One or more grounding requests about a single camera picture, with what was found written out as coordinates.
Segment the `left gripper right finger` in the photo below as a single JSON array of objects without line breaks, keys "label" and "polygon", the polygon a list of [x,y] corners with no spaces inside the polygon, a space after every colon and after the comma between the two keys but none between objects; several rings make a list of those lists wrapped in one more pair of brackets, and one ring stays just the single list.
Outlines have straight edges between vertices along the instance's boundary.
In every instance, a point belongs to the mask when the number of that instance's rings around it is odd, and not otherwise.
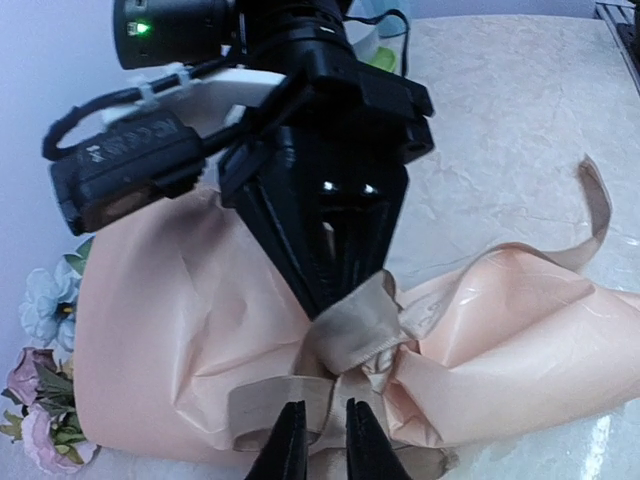
[{"label": "left gripper right finger", "polygon": [[346,454],[349,480],[410,480],[371,407],[365,401],[346,405]]}]

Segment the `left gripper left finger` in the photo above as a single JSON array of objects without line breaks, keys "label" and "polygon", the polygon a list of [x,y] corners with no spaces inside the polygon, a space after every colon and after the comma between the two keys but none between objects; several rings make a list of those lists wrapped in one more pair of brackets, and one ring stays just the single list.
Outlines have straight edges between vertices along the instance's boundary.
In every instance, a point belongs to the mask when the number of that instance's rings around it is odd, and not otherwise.
[{"label": "left gripper left finger", "polygon": [[306,405],[288,402],[245,480],[305,480],[307,462]]}]

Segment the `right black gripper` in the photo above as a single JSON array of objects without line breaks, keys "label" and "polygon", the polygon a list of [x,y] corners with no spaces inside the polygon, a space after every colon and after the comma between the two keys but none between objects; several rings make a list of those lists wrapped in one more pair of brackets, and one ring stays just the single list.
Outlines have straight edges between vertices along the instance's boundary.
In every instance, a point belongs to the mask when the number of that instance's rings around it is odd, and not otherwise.
[{"label": "right black gripper", "polygon": [[332,304],[338,282],[321,205],[346,205],[341,294],[384,266],[408,188],[406,164],[429,152],[425,87],[359,61],[337,34],[247,40],[252,67],[284,74],[241,121],[219,166],[234,205],[305,313]]}]

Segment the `tan ribbon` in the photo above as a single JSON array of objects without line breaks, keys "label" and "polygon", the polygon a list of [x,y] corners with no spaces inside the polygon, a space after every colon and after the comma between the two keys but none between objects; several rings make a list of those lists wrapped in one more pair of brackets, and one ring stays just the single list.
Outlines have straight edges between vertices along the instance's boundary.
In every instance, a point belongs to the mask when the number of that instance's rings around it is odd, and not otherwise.
[{"label": "tan ribbon", "polygon": [[376,274],[313,322],[291,375],[231,392],[234,449],[273,444],[282,407],[297,402],[316,469],[334,479],[362,409],[384,445],[425,477],[427,459],[447,447],[562,425],[631,398],[608,386],[625,305],[580,273],[606,236],[610,199],[590,158],[578,173],[588,240],[560,252],[500,245],[408,292]]}]

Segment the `pink wrapping paper sheet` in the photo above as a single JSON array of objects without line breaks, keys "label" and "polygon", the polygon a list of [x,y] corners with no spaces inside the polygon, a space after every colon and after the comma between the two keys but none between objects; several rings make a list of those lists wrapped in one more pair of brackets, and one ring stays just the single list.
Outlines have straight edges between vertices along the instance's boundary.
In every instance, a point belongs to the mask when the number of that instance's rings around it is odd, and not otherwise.
[{"label": "pink wrapping paper sheet", "polygon": [[[633,396],[616,407],[639,395],[639,298],[601,288],[625,305],[608,386]],[[245,457],[233,447],[231,392],[291,375],[313,322],[216,191],[150,206],[92,245],[74,353],[81,426],[138,454]]]}]

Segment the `pink rose stem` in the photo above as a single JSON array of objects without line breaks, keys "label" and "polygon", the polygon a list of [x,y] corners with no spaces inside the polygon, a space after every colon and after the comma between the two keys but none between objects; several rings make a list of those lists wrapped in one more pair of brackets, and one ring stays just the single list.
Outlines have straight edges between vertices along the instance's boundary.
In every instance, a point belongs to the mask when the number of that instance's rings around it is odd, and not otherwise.
[{"label": "pink rose stem", "polygon": [[51,349],[23,348],[1,396],[16,408],[1,414],[1,433],[21,444],[43,472],[75,474],[99,451],[80,425],[71,359],[58,361]]}]

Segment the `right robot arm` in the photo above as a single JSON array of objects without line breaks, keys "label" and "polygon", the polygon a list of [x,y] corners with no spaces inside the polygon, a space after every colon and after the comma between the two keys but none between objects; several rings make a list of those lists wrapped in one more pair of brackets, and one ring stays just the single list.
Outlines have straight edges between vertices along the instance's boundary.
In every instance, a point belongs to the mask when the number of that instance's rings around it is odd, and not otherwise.
[{"label": "right robot arm", "polygon": [[126,69],[183,62],[282,75],[237,127],[208,139],[234,209],[310,318],[379,272],[408,187],[430,152],[427,89],[360,61],[347,1],[118,1]]}]

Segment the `green plate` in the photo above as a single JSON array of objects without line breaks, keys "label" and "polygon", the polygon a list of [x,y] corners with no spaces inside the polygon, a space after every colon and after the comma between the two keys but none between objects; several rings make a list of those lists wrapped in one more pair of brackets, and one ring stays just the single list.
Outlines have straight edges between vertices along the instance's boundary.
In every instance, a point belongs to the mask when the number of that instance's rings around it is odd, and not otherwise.
[{"label": "green plate", "polygon": [[395,74],[397,72],[398,56],[391,48],[379,47],[369,64],[382,71]]}]

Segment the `light blue cup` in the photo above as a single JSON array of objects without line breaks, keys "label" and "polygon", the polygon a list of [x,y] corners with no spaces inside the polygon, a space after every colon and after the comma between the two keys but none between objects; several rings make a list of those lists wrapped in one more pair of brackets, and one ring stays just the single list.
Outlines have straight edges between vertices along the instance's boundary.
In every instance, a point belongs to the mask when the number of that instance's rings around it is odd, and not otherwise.
[{"label": "light blue cup", "polygon": [[[408,0],[354,0],[349,14],[373,18],[392,9],[401,11],[411,21],[411,4]],[[393,38],[402,36],[406,32],[406,25],[401,18],[389,15],[378,24],[377,30],[381,38]]]}]

